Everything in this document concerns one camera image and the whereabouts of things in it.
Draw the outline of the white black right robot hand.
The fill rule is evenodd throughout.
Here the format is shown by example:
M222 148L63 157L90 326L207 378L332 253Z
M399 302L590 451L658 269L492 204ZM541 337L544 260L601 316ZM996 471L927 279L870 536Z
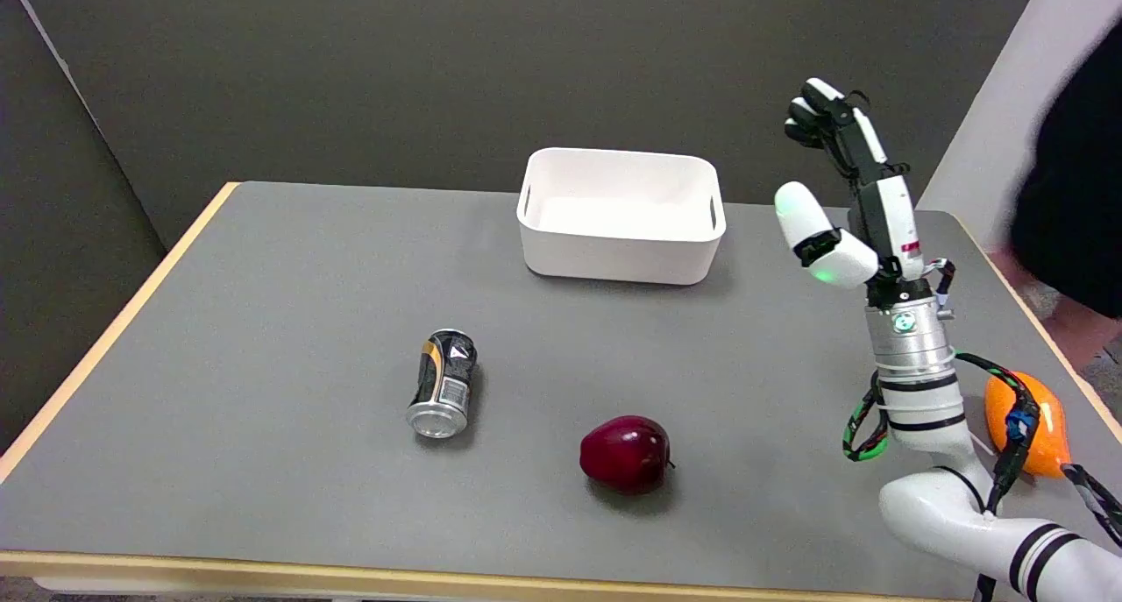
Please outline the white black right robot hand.
M849 188L847 226L830 222L813 192L791 180L774 195L785 242L815 279L844 289L865 287L870 306L891 311L934 299L939 319L951 319L949 289L956 266L926 262L916 226L905 163L890 163L870 115L856 100L821 78L806 80L788 106L785 135L824 151Z

